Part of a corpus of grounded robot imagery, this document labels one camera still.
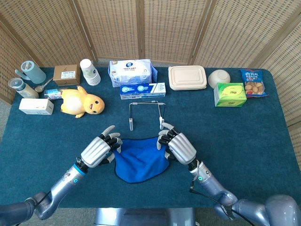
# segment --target white bowl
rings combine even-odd
[[[208,77],[209,86],[215,88],[217,83],[229,83],[230,75],[225,70],[215,70]]]

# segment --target yellow plush duck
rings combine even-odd
[[[103,100],[88,94],[81,86],[77,86],[77,89],[64,89],[62,99],[61,112],[74,114],[77,119],[83,116],[85,112],[99,114],[104,109]]]

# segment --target white cup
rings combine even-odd
[[[100,83],[100,75],[98,71],[95,69],[95,67],[93,66],[91,60],[83,59],[79,65],[89,85],[95,86],[98,83]]]

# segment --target robot finger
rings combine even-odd
[[[114,144],[112,144],[111,149],[116,149],[118,151],[118,153],[120,153],[121,152],[121,145],[117,144],[117,143],[114,143]]]
[[[109,163],[111,163],[114,159],[115,159],[115,154],[114,152],[112,152],[112,154],[107,158],[107,160],[109,161]]]
[[[115,126],[114,125],[111,125],[111,126],[109,126],[108,128],[106,128],[102,133],[101,133],[101,135],[99,136],[101,139],[104,139],[107,135],[108,135],[108,133],[112,130],[112,129],[114,129],[115,128]]]
[[[159,132],[159,136],[161,136],[161,135],[167,135],[168,132],[169,132],[169,130],[167,130],[167,129],[161,130],[161,131]]]
[[[120,144],[120,145],[122,145],[123,143],[122,143],[122,140],[120,139],[120,138],[117,138],[117,142],[116,142],[117,144]]]
[[[162,123],[162,125],[163,125],[165,128],[168,128],[169,130],[171,130],[171,129],[174,127],[173,125],[170,125],[170,124],[168,124],[167,122]]]
[[[162,145],[168,145],[168,141],[165,141],[165,140],[162,140],[162,139],[160,139],[158,142]]]
[[[115,137],[119,137],[120,136],[120,133],[110,133],[109,135],[107,135],[103,140],[105,142],[115,138]]]
[[[157,140],[157,149],[158,149],[158,150],[160,150],[161,147],[162,147],[162,145],[159,143],[159,140],[161,139],[161,137],[162,137],[162,135],[160,135],[160,136],[158,137],[158,140]]]
[[[170,137],[169,136],[166,136],[166,135],[162,135],[162,137],[161,137],[161,140],[165,140],[165,141],[167,141],[167,142],[169,142],[170,141]]]
[[[162,123],[162,125],[168,128],[174,134],[174,136],[179,134],[178,130],[173,125],[168,124],[166,122]]]
[[[118,140],[118,138],[115,137],[115,138],[113,138],[113,139],[111,139],[111,140],[108,140],[108,141],[107,141],[107,144],[111,146],[112,144],[117,143],[117,140]]]

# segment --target table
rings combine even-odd
[[[158,82],[166,83],[165,120],[175,125],[197,149],[201,159],[220,183],[239,199],[262,202],[274,194],[287,194],[301,204],[301,175],[293,152],[277,90],[269,71],[263,70],[268,97],[248,99],[241,108],[214,106],[213,90],[173,91],[167,68],[158,69]],[[216,68],[206,68],[208,76]],[[43,68],[47,76],[53,68]],[[231,82],[242,82],[238,68],[225,68]],[[119,88],[111,86],[107,68],[98,68],[99,85],[88,93],[100,96],[105,110],[80,119],[60,112],[62,100],[52,115],[26,115],[18,110],[16,94],[0,145],[0,203],[23,201],[51,186],[75,162],[75,158],[106,127],[115,124],[121,138],[147,138],[158,134],[158,110],[134,109],[134,131],[129,130],[128,104]],[[56,88],[51,82],[47,89]],[[161,175],[139,184],[128,184],[114,173],[114,163],[90,169],[60,207],[172,208],[211,207],[214,203],[190,194],[191,174],[178,162]],[[205,192],[200,185],[195,189]]]

